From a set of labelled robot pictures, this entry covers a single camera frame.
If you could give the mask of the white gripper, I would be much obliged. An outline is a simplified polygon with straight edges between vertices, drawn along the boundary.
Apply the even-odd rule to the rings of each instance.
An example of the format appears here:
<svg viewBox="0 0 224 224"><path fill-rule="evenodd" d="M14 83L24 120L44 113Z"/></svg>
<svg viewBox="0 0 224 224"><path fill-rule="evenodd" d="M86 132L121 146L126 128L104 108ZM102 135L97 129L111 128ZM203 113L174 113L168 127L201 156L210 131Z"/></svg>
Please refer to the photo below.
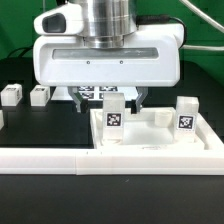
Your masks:
<svg viewBox="0 0 224 224"><path fill-rule="evenodd" d="M91 49L78 36L41 36L33 49L35 77L42 85L69 86L78 113L88 112L88 100L74 86L137 87L131 101L131 113L137 114L147 87L179 81L183 40L180 24L141 26L117 49Z"/></svg>

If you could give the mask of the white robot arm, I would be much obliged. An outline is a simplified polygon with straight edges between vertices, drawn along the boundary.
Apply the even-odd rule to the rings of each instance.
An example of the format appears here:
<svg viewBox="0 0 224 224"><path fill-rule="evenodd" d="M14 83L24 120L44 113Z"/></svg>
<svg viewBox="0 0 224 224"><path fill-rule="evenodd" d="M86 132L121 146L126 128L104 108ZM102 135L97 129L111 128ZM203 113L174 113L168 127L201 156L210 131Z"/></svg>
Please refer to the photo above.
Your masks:
<svg viewBox="0 0 224 224"><path fill-rule="evenodd" d="M68 0L39 15L33 46L36 80L62 86L84 113L80 86L135 87L140 105L150 87L172 87L180 79L179 49L184 23L169 15L138 16L136 0Z"/></svg>

